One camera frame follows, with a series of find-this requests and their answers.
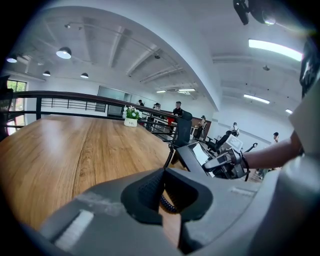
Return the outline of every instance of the man in black shirt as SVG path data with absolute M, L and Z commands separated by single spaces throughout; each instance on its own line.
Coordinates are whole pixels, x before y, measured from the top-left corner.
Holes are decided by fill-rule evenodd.
M 183 113 L 183 110 L 181 108 L 181 101 L 177 101 L 175 103 L 175 109 L 173 110 L 173 114 L 175 116 L 178 116 L 178 117 L 181 117 L 182 116 L 182 113 Z

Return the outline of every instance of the desk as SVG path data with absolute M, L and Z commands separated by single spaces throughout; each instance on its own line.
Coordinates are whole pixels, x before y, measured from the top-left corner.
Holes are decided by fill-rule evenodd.
M 91 186 L 160 168 L 168 154 L 168 144 L 140 125 L 53 115 L 0 143 L 1 188 L 16 218 L 39 229 Z

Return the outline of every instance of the white flower pot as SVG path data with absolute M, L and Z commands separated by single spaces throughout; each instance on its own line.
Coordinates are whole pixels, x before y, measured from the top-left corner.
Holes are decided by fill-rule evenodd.
M 125 118 L 124 125 L 128 127 L 137 127 L 137 119 Z

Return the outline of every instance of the potted plant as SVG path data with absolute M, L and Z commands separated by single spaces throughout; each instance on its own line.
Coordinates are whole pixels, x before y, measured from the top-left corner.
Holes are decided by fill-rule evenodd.
M 122 118 L 124 125 L 128 127 L 137 127 L 137 120 L 142 117 L 142 112 L 133 106 L 124 106 Z

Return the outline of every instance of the gray device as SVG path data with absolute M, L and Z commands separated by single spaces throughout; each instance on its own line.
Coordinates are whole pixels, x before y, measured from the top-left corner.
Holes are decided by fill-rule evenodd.
M 319 166 L 319 159 L 299 156 L 263 183 L 174 168 L 140 172 L 80 194 L 45 221 L 36 239 L 76 256 L 273 255 L 318 202 Z M 164 188 L 181 214 L 178 248 L 158 214 Z

